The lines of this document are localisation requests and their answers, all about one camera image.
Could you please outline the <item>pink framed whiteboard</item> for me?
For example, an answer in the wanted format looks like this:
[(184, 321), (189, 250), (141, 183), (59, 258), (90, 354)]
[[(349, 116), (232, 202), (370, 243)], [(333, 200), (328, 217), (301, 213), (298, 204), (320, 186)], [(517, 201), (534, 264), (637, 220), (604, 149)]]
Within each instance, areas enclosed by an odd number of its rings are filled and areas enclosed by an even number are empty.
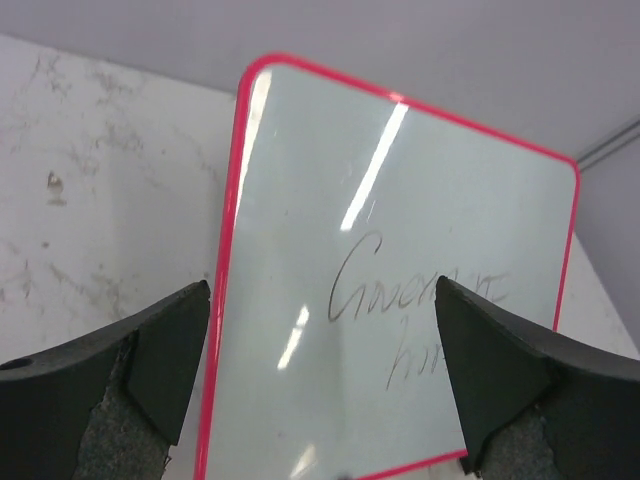
[(466, 452), (448, 277), (555, 329), (576, 162), (287, 53), (238, 85), (194, 475), (390, 479)]

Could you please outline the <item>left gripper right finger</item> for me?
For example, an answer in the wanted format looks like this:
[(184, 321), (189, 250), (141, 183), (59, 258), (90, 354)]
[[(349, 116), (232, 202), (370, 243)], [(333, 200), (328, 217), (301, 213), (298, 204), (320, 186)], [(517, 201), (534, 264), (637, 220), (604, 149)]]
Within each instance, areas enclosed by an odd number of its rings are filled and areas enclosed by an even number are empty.
[(638, 361), (546, 329), (446, 277), (435, 307), (465, 473), (638, 478)]

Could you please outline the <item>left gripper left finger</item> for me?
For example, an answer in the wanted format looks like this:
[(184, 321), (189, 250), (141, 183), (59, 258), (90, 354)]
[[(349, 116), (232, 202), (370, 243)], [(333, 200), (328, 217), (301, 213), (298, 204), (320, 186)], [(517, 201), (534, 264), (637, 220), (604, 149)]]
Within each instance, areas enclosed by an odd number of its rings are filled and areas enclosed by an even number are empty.
[(137, 314), (1, 366), (4, 479), (160, 479), (210, 314), (194, 282)]

